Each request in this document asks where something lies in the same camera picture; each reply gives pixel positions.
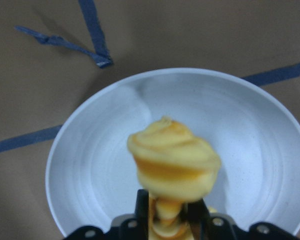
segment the brown surface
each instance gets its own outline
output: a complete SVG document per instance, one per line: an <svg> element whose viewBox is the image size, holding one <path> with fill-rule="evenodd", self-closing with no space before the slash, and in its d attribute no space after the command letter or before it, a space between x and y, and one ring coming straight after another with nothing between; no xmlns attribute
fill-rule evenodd
<svg viewBox="0 0 300 240"><path fill-rule="evenodd" d="M95 2L115 62L106 69L13 28L91 50L77 1L0 1L0 140L60 125L93 93L147 70L196 67L243 77L300 62L300 0ZM300 77L262 88L300 122ZM0 153L0 240L62 238L45 195L51 144Z"/></svg>

